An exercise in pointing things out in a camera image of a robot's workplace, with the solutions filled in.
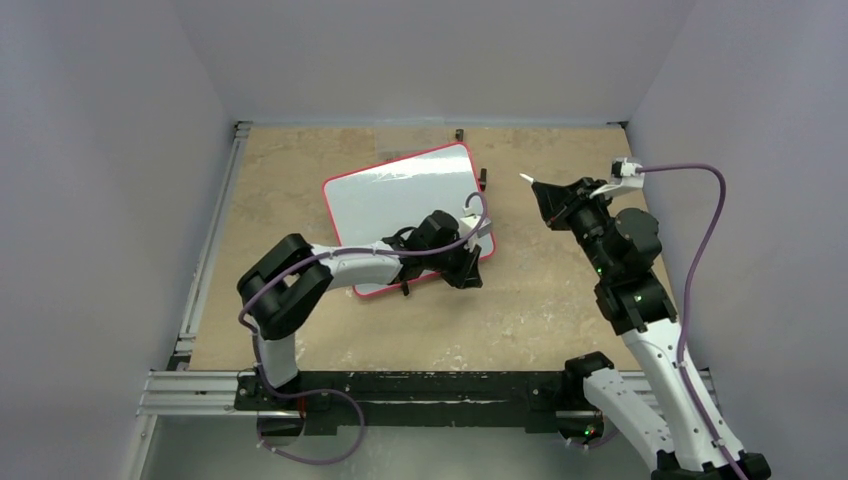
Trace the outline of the red framed whiteboard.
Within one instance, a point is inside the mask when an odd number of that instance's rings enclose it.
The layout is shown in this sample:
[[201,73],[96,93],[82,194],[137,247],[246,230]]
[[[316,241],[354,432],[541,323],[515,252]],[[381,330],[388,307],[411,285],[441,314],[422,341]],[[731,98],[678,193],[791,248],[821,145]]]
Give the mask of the red framed whiteboard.
[[[419,225],[435,210],[461,218],[465,208],[488,214],[469,148],[452,143],[399,160],[332,177],[323,185],[337,246],[368,245]],[[481,260],[491,256],[491,232],[482,238]],[[362,296],[401,285],[359,285]]]

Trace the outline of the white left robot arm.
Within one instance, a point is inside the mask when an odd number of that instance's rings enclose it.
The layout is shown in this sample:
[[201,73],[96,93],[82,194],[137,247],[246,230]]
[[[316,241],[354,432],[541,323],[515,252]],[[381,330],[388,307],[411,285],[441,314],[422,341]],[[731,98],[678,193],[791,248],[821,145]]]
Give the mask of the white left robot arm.
[[479,288],[479,233],[487,218],[435,210],[417,226],[368,245],[323,246],[285,236],[237,282],[239,322],[254,338],[264,378],[259,395],[272,408],[297,399],[295,336],[328,291],[407,284],[427,272],[457,289]]

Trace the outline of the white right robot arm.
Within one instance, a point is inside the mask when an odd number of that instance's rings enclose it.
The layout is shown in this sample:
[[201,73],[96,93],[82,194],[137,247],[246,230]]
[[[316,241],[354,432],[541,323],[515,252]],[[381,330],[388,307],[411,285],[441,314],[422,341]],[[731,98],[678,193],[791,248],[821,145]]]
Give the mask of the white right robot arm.
[[770,478],[766,458],[732,432],[684,350],[682,322],[653,271],[662,251],[656,218],[638,208],[611,214],[601,180],[530,185],[545,225],[571,232],[595,270],[599,310],[638,362],[658,406],[626,389],[600,352],[566,361],[564,399],[599,408],[653,479]]

